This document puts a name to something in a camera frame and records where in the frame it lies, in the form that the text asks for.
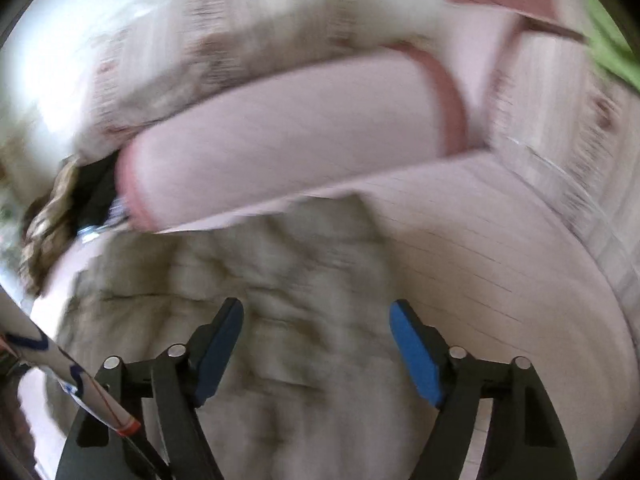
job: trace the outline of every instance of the pink bedspread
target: pink bedspread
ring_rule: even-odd
[[[479,358],[529,357],[558,411],[578,477],[598,478],[640,413],[632,340],[593,259],[491,153],[306,190],[178,229],[217,228],[241,216],[278,211],[301,194],[353,191],[364,195],[388,233],[406,280],[405,296],[424,322]],[[49,290],[33,309],[49,335],[55,335],[73,273],[99,253],[104,240],[76,244],[52,273]],[[42,392],[38,373],[23,386],[23,395]],[[56,441],[51,423],[42,420],[42,405],[32,404],[28,417],[36,455],[55,465],[62,437]],[[476,477],[488,410],[484,404],[479,412],[464,480]]]

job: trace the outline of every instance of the blue gripper pad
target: blue gripper pad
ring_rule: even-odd
[[[243,320],[244,308],[235,298],[227,300],[214,318],[212,325],[217,330],[198,369],[198,384],[193,394],[196,407],[203,405],[216,393],[238,341]]]
[[[391,305],[389,323],[418,393],[439,408],[445,399],[440,373],[449,347],[435,328],[422,324],[405,300]]]

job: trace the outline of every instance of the crumpled blanket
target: crumpled blanket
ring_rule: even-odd
[[[433,412],[390,333],[394,268],[355,195],[207,232],[117,234],[78,276],[57,341],[91,372],[112,354],[152,358],[227,296],[244,303],[244,327],[198,410],[227,480],[408,478]],[[53,381],[47,396],[68,431],[73,400]]]

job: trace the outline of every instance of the metal screw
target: metal screw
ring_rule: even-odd
[[[449,348],[449,355],[454,359],[464,359],[466,357],[466,350],[462,346],[452,346]]]
[[[107,368],[107,370],[113,370],[119,364],[120,364],[120,358],[116,357],[115,355],[112,355],[111,357],[107,357],[104,360],[104,363],[102,364],[102,366],[104,368]]]
[[[169,357],[180,357],[181,355],[184,355],[186,351],[187,348],[185,345],[173,345],[169,346],[169,349],[166,352],[169,354]]]
[[[528,370],[531,368],[531,361],[529,361],[526,357],[516,357],[516,366],[520,370]]]

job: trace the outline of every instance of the blue stripe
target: blue stripe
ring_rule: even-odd
[[[71,368],[69,368],[69,372],[71,373],[71,376],[74,378],[74,381],[76,382],[76,386],[78,387],[78,389],[76,390],[76,397],[78,399],[82,399],[82,394],[84,393],[84,383],[82,382],[82,377],[81,377],[81,373],[84,370],[82,370],[82,367],[79,364],[73,364]]]
[[[398,302],[391,305],[389,321],[391,333],[418,393],[432,406],[439,408],[444,400],[440,370]]]
[[[209,348],[200,362],[198,384],[193,394],[197,407],[202,406],[218,390],[218,385],[242,330],[243,321],[244,307],[240,301],[236,300],[223,319],[218,332],[211,339]]]
[[[14,335],[6,333],[4,334],[6,341],[13,346],[18,346],[21,348],[29,348],[31,350],[37,350],[39,352],[43,352],[49,348],[49,338],[47,335],[39,328],[36,327],[40,332],[40,339],[31,339],[30,337],[23,337],[21,335]]]

